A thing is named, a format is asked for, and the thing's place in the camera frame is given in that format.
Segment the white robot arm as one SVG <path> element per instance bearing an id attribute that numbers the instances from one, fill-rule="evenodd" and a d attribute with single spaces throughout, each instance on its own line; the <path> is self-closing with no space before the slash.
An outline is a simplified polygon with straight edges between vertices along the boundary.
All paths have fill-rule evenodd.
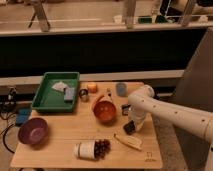
<path id="1" fill-rule="evenodd" d="M 156 115 L 213 143 L 213 113 L 156 100 L 154 90 L 143 85 L 128 96 L 131 105 L 130 118 L 137 130 L 142 128 L 147 113 Z"/>

